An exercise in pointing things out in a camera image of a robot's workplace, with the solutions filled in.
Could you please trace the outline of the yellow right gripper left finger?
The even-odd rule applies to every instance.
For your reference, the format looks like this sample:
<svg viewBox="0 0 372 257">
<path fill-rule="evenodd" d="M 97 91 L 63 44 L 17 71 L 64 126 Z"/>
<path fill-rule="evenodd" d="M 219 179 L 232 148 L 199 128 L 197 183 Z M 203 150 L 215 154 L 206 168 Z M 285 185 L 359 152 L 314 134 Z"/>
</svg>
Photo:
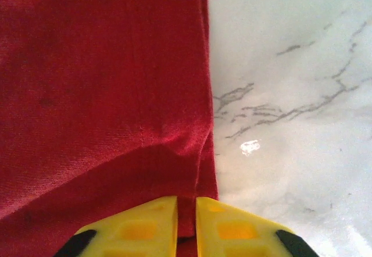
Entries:
<svg viewBox="0 0 372 257">
<path fill-rule="evenodd" d="M 79 229 L 55 256 L 175 257 L 177 197 L 161 197 Z"/>
</svg>

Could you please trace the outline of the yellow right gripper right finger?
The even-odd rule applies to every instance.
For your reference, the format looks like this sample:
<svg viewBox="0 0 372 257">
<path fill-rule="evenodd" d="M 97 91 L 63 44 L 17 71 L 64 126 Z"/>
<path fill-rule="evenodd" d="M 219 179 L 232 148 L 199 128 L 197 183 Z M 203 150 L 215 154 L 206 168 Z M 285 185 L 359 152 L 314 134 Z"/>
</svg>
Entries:
<svg viewBox="0 0 372 257">
<path fill-rule="evenodd" d="M 202 257 L 312 257 L 291 229 L 208 197 L 196 199 L 196 239 Z"/>
</svg>

